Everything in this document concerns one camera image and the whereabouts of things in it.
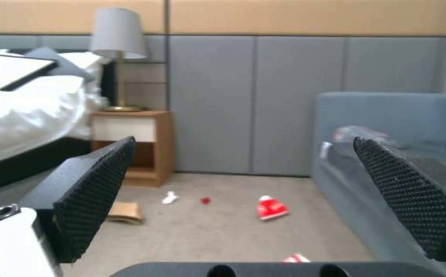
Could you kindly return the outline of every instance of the gray pillow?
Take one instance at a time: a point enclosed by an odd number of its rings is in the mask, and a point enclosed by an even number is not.
[[[78,77],[83,77],[86,80],[86,83],[94,80],[94,77],[88,74],[86,71],[82,70],[82,68],[77,67],[75,64],[73,64],[66,58],[62,58],[57,52],[48,47],[33,49],[30,52],[24,54],[24,56],[30,58],[46,58],[49,60],[56,60],[58,66],[47,72],[47,75],[49,76],[56,76],[56,75],[78,76]]]

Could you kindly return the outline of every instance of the beige carpet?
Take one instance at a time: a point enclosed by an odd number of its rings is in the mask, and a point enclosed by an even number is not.
[[[180,199],[161,200],[169,190]],[[256,215],[271,195],[291,214],[269,222]],[[209,205],[200,198],[211,197]],[[300,252],[312,261],[368,261],[372,256],[311,179],[175,174],[161,188],[123,186],[117,200],[138,202],[143,225],[105,222],[65,277],[107,276],[150,261],[280,261]]]

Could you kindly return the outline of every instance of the gray wall panel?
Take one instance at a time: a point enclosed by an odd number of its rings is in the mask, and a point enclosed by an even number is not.
[[[341,84],[344,38],[259,37],[253,173],[309,175],[315,97]]]
[[[346,91],[432,92],[437,37],[353,37]]]
[[[433,90],[437,93],[446,92],[446,37],[440,38]]]
[[[144,60],[135,60],[136,62],[165,62],[165,36],[164,35],[147,35],[146,46],[149,58]],[[85,51],[89,49],[89,35],[43,35],[43,46],[47,46],[56,50],[77,50]]]
[[[252,37],[170,37],[176,169],[249,172]]]
[[[28,50],[38,46],[35,35],[0,35],[0,49]]]

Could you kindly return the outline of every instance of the nightstand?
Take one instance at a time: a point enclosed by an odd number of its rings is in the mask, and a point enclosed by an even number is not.
[[[161,186],[174,168],[171,112],[95,112],[91,148],[100,149],[123,137],[135,137],[135,153],[125,174],[127,184]]]

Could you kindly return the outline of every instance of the hole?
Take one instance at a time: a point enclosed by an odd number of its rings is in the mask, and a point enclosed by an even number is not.
[[[6,207],[0,207],[0,216],[4,216],[8,213],[12,212],[12,207],[11,206],[6,206]]]
[[[320,269],[320,277],[349,277],[349,275],[336,265],[325,265]]]
[[[207,277],[237,277],[233,269],[227,265],[217,265],[207,274]]]

